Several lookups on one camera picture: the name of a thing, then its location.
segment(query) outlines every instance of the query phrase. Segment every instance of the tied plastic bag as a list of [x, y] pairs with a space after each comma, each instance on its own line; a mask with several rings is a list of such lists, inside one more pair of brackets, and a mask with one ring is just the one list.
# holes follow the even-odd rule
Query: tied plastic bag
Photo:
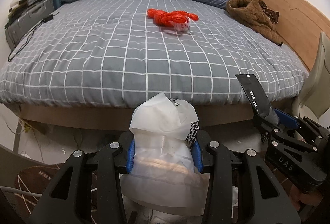
[[169, 100], [164, 93], [136, 108], [130, 125], [134, 166], [120, 179], [123, 195], [165, 213], [170, 210], [164, 207], [176, 207], [176, 215], [201, 215], [209, 175], [195, 172], [189, 149], [197, 126], [194, 107], [185, 100]]

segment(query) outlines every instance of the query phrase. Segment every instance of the metal bolt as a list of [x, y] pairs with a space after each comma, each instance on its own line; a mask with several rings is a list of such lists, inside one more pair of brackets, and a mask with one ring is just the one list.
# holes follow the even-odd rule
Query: metal bolt
[[110, 148], [112, 148], [112, 149], [117, 149], [117, 148], [119, 148], [119, 146], [120, 146], [120, 144], [118, 142], [112, 142], [110, 144]]
[[256, 152], [253, 149], [248, 149], [248, 151], [246, 153], [251, 157], [256, 155]]
[[82, 151], [81, 150], [76, 150], [74, 153], [73, 153], [73, 156], [74, 157], [80, 157], [82, 155]]
[[211, 141], [211, 142], [210, 142], [210, 146], [211, 146], [212, 148], [217, 148], [217, 147], [220, 146], [220, 144], [219, 144], [219, 142], [217, 142], [217, 141]]

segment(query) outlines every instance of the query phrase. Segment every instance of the suitcase handle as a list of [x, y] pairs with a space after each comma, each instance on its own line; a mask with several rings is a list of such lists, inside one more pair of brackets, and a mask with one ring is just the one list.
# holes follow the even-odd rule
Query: suitcase handle
[[34, 7], [28, 10], [29, 16], [32, 17], [38, 17], [40, 16], [46, 9], [45, 3], [38, 3]]

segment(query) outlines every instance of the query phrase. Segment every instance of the mattress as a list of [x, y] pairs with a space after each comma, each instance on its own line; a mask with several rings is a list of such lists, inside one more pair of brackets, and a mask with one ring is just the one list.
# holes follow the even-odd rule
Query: mattress
[[[155, 25], [150, 8], [200, 19], [176, 32]], [[0, 102], [134, 108], [164, 91], [193, 105], [236, 104], [247, 99], [235, 74], [246, 73], [274, 101], [296, 96], [308, 76], [288, 46], [200, 2], [80, 0], [57, 12], [2, 68]]]

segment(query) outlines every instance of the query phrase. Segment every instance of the black packet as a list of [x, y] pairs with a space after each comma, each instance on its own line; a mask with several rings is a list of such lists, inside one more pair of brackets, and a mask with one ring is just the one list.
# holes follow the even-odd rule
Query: black packet
[[254, 115], [260, 115], [274, 125], [278, 125], [279, 118], [270, 103], [267, 94], [254, 74], [235, 75], [240, 82], [245, 95], [248, 97]]

